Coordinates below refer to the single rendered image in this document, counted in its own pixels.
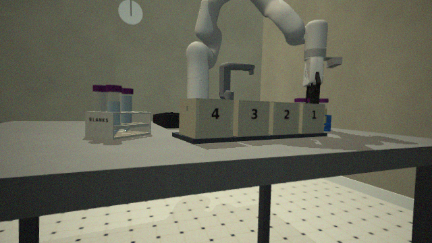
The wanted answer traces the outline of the cream tube rack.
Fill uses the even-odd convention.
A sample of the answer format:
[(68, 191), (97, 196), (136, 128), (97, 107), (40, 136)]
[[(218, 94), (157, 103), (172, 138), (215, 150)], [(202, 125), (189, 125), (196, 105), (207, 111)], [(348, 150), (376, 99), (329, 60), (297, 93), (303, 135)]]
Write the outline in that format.
[[(132, 123), (121, 123), (121, 126), (114, 126), (114, 114), (132, 114)], [(114, 130), (124, 128), (129, 128), (128, 132), (119, 131), (114, 136)], [(86, 111), (85, 113), (85, 137), (116, 140), (149, 134), (151, 134), (151, 112)]]

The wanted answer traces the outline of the beige bucket adapter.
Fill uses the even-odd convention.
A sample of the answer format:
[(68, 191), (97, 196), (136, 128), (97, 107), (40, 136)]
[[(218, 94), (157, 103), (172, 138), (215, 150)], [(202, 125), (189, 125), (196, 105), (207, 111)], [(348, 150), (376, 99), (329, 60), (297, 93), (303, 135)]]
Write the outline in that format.
[(234, 101), (233, 136), (268, 136), (269, 101)]
[(324, 133), (325, 104), (300, 103), (299, 134)]
[(234, 100), (180, 99), (179, 134), (191, 138), (233, 137)]
[(269, 134), (298, 134), (300, 103), (270, 102)]

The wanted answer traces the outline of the blue tube rack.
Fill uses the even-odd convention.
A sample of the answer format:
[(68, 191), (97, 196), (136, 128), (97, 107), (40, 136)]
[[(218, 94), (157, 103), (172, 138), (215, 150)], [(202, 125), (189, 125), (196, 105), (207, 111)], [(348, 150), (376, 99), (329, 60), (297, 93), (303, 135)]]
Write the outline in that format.
[(331, 131), (331, 115), (325, 115), (325, 116), (327, 116), (327, 122), (324, 123), (324, 125), (326, 125), (324, 127), (324, 131), (330, 132)]

